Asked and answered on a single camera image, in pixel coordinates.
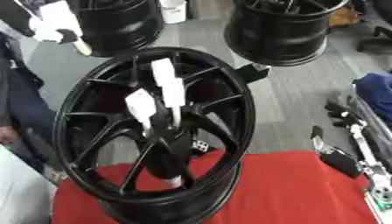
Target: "floor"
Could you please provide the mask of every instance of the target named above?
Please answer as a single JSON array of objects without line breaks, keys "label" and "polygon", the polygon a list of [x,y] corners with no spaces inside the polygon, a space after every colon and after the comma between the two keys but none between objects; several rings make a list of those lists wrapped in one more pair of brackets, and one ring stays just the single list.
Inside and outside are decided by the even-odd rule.
[{"label": "floor", "polygon": [[[222,37],[232,1],[199,0],[193,8],[198,19],[167,25],[155,46],[201,50],[233,67],[248,64],[229,50]],[[350,151],[346,133],[331,125],[323,107],[330,94],[348,90],[352,80],[369,72],[385,73],[391,68],[390,57],[385,53],[355,51],[358,41],[370,37],[372,27],[379,23],[376,17],[370,19],[372,22],[334,29],[325,53],[313,62],[273,67],[268,78],[249,85],[257,112],[249,153],[310,150],[310,134],[315,124],[325,129],[330,144]],[[71,45],[40,43],[28,64],[45,80],[42,95],[57,109],[75,82],[105,60],[83,57]]]}]

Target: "white bucket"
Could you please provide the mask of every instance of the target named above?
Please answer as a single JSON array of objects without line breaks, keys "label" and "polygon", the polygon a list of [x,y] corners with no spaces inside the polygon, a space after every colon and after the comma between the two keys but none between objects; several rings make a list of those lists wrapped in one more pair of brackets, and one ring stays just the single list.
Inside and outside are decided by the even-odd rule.
[{"label": "white bucket", "polygon": [[171,25],[186,21],[185,0],[161,0],[160,2],[165,23]]}]

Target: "black jeans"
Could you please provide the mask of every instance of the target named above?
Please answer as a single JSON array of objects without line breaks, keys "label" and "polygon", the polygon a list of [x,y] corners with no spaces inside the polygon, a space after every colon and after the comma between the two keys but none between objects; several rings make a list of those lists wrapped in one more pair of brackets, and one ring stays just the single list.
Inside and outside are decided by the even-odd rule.
[{"label": "black jeans", "polygon": [[22,73],[11,70],[9,75],[9,110],[21,126],[32,128],[52,146],[55,112],[39,95],[39,90]]}]

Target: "red table cover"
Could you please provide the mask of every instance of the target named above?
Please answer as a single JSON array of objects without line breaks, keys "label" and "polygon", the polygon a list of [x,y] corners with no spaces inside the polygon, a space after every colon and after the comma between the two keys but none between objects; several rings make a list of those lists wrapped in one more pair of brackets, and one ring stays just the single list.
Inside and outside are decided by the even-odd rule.
[{"label": "red table cover", "polygon": [[[219,158],[216,151],[192,161],[191,170],[199,176]],[[376,223],[364,201],[364,178],[350,179],[319,161],[309,151],[246,155],[241,178],[229,202],[205,224],[373,224]],[[121,183],[129,164],[101,167],[101,175]],[[157,190],[166,187],[144,171],[137,188]],[[97,200],[67,179],[56,192],[54,224],[114,224]]]}]

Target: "person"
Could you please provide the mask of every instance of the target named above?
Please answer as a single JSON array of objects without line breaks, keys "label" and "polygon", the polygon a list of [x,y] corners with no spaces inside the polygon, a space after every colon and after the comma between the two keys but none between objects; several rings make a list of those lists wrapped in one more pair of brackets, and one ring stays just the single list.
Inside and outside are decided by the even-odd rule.
[{"label": "person", "polygon": [[52,146],[55,112],[41,98],[40,86],[42,81],[23,62],[18,42],[0,32],[0,144],[16,140],[13,124],[18,123]]}]

